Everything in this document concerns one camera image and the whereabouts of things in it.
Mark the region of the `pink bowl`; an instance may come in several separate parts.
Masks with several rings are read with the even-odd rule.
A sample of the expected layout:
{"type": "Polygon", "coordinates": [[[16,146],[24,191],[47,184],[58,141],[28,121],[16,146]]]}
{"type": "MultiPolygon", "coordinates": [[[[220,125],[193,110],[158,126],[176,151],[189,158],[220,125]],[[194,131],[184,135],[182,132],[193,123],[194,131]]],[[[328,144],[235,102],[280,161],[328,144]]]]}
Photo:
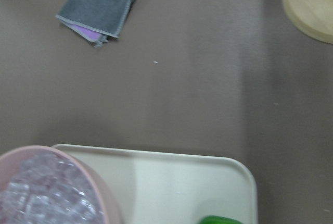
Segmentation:
{"type": "Polygon", "coordinates": [[[85,162],[56,148],[40,145],[23,146],[15,148],[1,155],[1,189],[5,189],[11,177],[18,171],[23,160],[33,157],[43,152],[53,153],[61,158],[66,158],[73,162],[90,183],[95,192],[104,216],[103,223],[122,223],[120,206],[117,203],[110,187],[102,177],[85,162]]]}

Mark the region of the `pile of clear ice cubes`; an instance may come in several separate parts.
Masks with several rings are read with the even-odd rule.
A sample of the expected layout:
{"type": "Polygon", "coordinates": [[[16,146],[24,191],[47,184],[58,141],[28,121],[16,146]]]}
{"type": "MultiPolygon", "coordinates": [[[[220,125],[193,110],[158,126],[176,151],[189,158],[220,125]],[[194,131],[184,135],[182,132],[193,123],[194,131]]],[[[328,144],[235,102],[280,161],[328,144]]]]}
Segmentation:
{"type": "Polygon", "coordinates": [[[74,163],[35,155],[1,189],[1,223],[103,223],[91,183],[74,163]]]}

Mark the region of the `cream plastic tray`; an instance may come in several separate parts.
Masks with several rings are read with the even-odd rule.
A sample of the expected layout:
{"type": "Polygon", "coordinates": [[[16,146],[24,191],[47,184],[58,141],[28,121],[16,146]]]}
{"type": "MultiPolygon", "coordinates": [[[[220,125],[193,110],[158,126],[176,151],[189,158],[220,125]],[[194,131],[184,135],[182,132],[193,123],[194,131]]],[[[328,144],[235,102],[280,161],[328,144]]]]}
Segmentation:
{"type": "Polygon", "coordinates": [[[206,216],[258,222],[254,177],[234,159],[70,144],[56,149],[99,174],[124,223],[199,223],[206,216]]]}

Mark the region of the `grey folded cloth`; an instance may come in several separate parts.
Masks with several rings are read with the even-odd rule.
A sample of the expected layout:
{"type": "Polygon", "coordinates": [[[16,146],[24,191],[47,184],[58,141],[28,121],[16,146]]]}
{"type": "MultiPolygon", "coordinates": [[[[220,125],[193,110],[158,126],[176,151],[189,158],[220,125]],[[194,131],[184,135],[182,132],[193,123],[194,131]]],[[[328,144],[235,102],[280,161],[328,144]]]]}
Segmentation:
{"type": "Polygon", "coordinates": [[[135,0],[67,0],[56,18],[78,35],[102,47],[117,39],[135,0]]]}

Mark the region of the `green lime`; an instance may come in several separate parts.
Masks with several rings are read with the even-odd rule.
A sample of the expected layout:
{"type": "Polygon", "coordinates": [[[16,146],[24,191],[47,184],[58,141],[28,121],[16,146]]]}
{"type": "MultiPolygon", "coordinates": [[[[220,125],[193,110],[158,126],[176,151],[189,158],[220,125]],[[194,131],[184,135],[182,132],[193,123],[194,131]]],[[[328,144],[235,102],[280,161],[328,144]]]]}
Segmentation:
{"type": "Polygon", "coordinates": [[[227,217],[222,217],[222,216],[205,216],[201,218],[198,221],[199,224],[242,224],[242,222],[232,219],[232,218],[227,218],[227,217]]]}

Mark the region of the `wooden mug tree stand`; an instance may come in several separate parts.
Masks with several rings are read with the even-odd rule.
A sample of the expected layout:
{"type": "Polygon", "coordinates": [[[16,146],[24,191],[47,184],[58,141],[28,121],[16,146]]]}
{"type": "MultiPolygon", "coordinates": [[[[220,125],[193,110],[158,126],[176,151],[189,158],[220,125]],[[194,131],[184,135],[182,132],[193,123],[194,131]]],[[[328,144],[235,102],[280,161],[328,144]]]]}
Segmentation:
{"type": "Polygon", "coordinates": [[[332,43],[332,0],[282,0],[289,20],[302,33],[332,43]]]}

